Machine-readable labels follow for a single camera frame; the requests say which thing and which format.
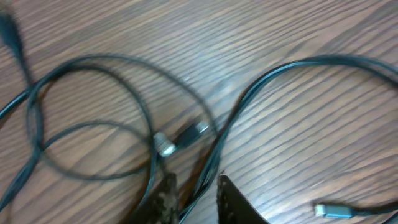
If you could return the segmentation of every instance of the usb connector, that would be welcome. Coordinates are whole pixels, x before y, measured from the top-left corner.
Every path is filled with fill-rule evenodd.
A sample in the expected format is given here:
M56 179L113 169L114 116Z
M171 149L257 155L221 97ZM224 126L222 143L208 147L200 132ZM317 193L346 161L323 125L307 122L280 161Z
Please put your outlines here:
M186 149L203 136L209 125L204 121L194 122L186 127L172 142L167 136L158 132L154 135L157 152L162 157L168 157L179 149Z
M4 2L4 0L0 0L0 38L14 55L22 56L23 43L19 35L18 25L8 6L8 2Z
M314 209L318 217L349 219L355 216L355 211L344 205L317 204Z

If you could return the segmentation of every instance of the silver connector tip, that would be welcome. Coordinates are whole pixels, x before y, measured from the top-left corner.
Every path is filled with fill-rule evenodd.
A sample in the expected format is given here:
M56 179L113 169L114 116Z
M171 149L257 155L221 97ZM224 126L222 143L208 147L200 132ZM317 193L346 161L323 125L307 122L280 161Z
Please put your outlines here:
M197 130L199 131L200 134L204 133L208 128L209 124L204 121L200 121L199 123L197 123Z
M173 144L164 133L156 133L154 135L154 141L157 152L162 157L167 157L177 150L175 144Z
M324 217L326 215L326 206L322 204L315 205L315 215L318 217Z

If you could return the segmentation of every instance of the wooden table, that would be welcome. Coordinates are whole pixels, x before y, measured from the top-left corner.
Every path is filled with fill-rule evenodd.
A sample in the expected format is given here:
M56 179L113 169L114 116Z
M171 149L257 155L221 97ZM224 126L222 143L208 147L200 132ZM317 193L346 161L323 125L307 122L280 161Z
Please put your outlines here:
M19 0L13 3L36 78L67 59L117 52L146 58L204 97L218 124L258 75L310 55L348 53L397 65L394 0L176 1ZM0 106L25 83L0 48ZM142 67L115 66L149 104L157 129L173 135L202 110L181 89ZM137 106L112 80L90 72L62 78L44 99L46 137L71 124L113 119L145 131ZM0 192L31 150L25 105L0 129ZM291 71L267 86L244 112L223 151L225 169L272 224L380 223L314 217L311 203L371 206L397 200L397 92L367 73L343 67ZM208 136L167 159L182 185ZM147 148L115 129L85 129L49 153L65 167L110 174L149 158ZM63 177L40 163L0 223L117 223L138 199L145 174L112 182ZM188 224L217 223L215 186Z

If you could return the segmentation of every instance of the cable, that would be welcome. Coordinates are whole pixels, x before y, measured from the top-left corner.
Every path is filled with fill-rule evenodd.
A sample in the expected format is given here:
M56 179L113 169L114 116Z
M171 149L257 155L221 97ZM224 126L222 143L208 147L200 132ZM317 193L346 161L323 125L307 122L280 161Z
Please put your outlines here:
M325 218L353 218L355 216L381 215L398 209L398 202L392 202L380 207L358 208L343 204L321 203L314 206L315 215Z
M398 223L398 212L395 212L389 219L384 221L382 224L397 224Z
M24 57L22 39L19 35L16 22L12 18L11 14L7 9L0 10L0 34L4 44L8 46L9 50L13 53L14 58L16 59L19 67L21 68L22 74L24 75L25 81L27 83L26 90L17 95L2 110L0 110L0 120L4 119L4 117L7 116L14 108L19 106L23 101L27 100L26 118L25 118L26 132L30 139L30 143L32 145L32 155L30 159L16 175L14 180L11 182L9 188L4 193L2 199L0 200L0 211L6 205L8 205L13 200L13 198L18 194L21 188L23 188L25 183L28 181L29 177L32 175L35 165L38 163L39 160L41 160L51 168L55 169L57 172L61 173L62 175L81 180L113 180L113 179L119 179L130 175L134 175L138 172L142 172L143 170L148 169L149 180L146 184L146 191L144 192L141 198L141 202L147 197L149 190L153 188L155 180L155 170L157 165L160 165L160 168L162 169L162 172L164 174L167 173L164 161L159 156L155 148L154 138L153 138L155 134L155 128L153 126L152 116L147 108L145 101L141 98L141 96L134 89L134 87L128 84L128 82L125 82L119 74L117 74L115 71L112 71L108 67L95 64L94 60L98 59L120 60L130 64L141 65L143 67L146 67L150 70L157 72L159 75L162 75L168 78L171 82L174 82L180 88L185 90L190 96L192 96L194 100L203 108L206 116L210 120L210 129L212 130L213 134L216 136L216 139L210 147L210 152L208 154L205 165L203 166L203 169L200 172L199 178L191 194L189 195L186 204L183 206L183 209L180 212L180 217L179 217L180 223L184 222L184 220L191 212L193 207L197 204L199 199L201 199L203 194L210 188L215 177L217 176L218 168L220 165L221 150L224 148L224 144L228 137L229 130L232 128L233 124L239 118L239 115L247 107L247 105L250 104L253 98L256 97L256 95L274 78L278 77L279 75L293 68L298 68L298 67L343 65L347 67L355 67L362 69L366 72L375 75L376 77L385 80L386 82L390 83L394 88L398 87L398 82L396 81L396 77L393 78L393 76L398 75L398 71L395 67L393 67L392 65L388 65L384 62L380 62L372 58L362 57L359 55L321 55L294 62L289 62L280 65L270 70L269 72L266 72L265 74L261 75L257 80L255 80L241 95L235 107L232 109L227 119L227 122L225 122L223 128L221 128L221 130L218 130L213 115L211 113L211 110L206 105L203 99L201 99L190 87L180 82L171 74L165 72L161 68L149 62L146 62L143 59L130 57L127 55L117 55L117 54L87 55L71 59L59 65L57 68L55 68L54 70L46 74L43 78L34 83L31 71ZM44 142L44 121L43 121L42 109L40 107L40 100L38 99L39 91L44 85L50 82L56 82L59 78L61 78L64 75L68 75L70 73L77 71L87 71L87 70L96 71L102 75L106 75L112 78L116 83L118 83L121 87L125 88L129 92L132 99L137 102L140 108L141 114L144 117L144 120L147 125L149 137L146 137L145 134L140 133L138 130L134 129L131 126L122 123L117 123L115 121L87 121L85 123L76 124L72 127L69 127L68 129L61 131L60 133L51 137L47 142ZM32 129L32 121L31 121L32 115L34 115L34 120L33 120L34 129ZM68 170L58 165L46 153L45 150L55 141L58 141L60 138L63 138L68 134L77 131L81 128L92 127L92 126L117 127L129 131L131 134L136 135L139 139L141 139L141 141L143 141L148 145L150 152L150 162L146 164L145 167L137 167L136 169L123 172L120 174L112 174L107 176L85 175L77 173L72 170Z

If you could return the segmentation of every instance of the wood grain surface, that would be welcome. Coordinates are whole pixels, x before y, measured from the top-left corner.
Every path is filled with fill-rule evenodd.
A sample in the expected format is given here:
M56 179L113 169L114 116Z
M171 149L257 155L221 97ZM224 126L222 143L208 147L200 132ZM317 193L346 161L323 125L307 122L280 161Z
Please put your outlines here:
M348 53L398 65L395 0L15 0L12 5L36 78L79 55L135 55L195 89L219 125L251 81L284 62ZM3 106L25 83L5 47L0 58ZM101 63L138 88L156 128L168 135L203 115L186 93L156 73ZM272 224L381 223L390 214L317 218L312 202L371 206L397 200L397 103L396 90L355 69L292 70L268 85L236 123L221 168ZM44 111L46 138L92 119L146 130L135 102L96 73L62 78L46 94ZM30 156L24 113L22 105L0 129L0 194ZM180 185L195 180L199 170L193 167L211 140L209 135L167 159ZM85 174L121 172L149 158L137 138L106 128L72 134L49 153ZM0 223L117 223L138 199L145 177L82 182L40 163L0 213ZM217 223L215 194L213 186L186 223Z

